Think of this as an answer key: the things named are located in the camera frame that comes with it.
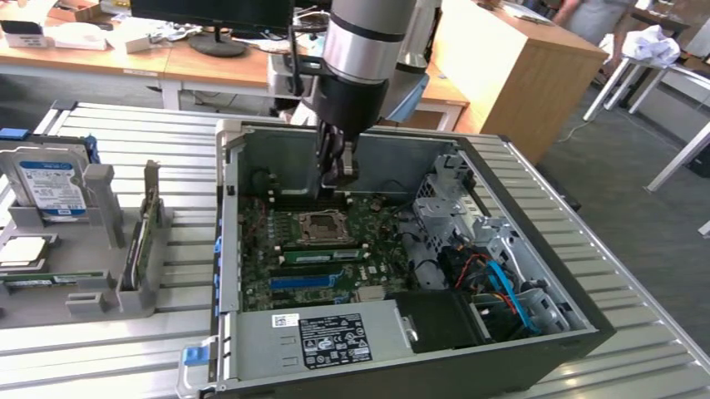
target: computer monitor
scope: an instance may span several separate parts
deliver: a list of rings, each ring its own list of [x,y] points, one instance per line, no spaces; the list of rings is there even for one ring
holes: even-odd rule
[[[237,57],[245,46],[221,35],[221,28],[237,32],[286,35],[293,24],[294,0],[131,0],[134,17],[214,27],[214,35],[190,38],[191,47],[217,57]]]

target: hard drive label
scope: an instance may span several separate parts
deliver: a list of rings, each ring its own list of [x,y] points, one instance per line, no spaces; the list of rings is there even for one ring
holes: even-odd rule
[[[21,167],[39,209],[61,216],[86,213],[82,189],[71,181],[77,176],[71,163],[25,160]]]
[[[360,313],[299,320],[303,363],[311,370],[373,360]]]

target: gray floor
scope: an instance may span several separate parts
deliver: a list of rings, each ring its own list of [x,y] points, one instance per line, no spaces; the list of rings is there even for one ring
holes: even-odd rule
[[[198,106],[183,94],[183,108],[267,113],[262,99],[211,95],[205,93],[209,104]],[[580,125],[594,95],[590,91],[585,96],[562,136]],[[162,107],[161,94],[141,86],[85,81],[77,88],[67,81],[0,76],[0,126],[34,127],[57,99]],[[701,238],[697,229],[710,219],[710,180],[683,170],[650,195],[642,186],[679,149],[637,118],[634,123],[621,113],[604,112],[594,124],[553,146],[542,164],[582,202],[581,215],[602,241],[708,352],[710,240]]]

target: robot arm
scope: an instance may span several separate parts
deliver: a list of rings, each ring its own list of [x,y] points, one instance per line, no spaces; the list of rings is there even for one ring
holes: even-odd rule
[[[319,195],[358,178],[358,136],[381,115],[390,115],[410,94],[408,86],[426,76],[425,51],[440,7],[441,0],[333,1],[313,91],[319,118]]]

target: blue latch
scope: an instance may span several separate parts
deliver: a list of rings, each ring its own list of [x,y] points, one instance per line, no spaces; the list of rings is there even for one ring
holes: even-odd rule
[[[222,252],[222,236],[218,237],[218,240],[214,242],[214,252],[217,254]]]
[[[210,363],[209,347],[186,347],[182,351],[182,364],[186,366],[203,366]]]
[[[0,139],[2,140],[25,140],[30,131],[27,129],[11,129],[5,127],[0,129]]]

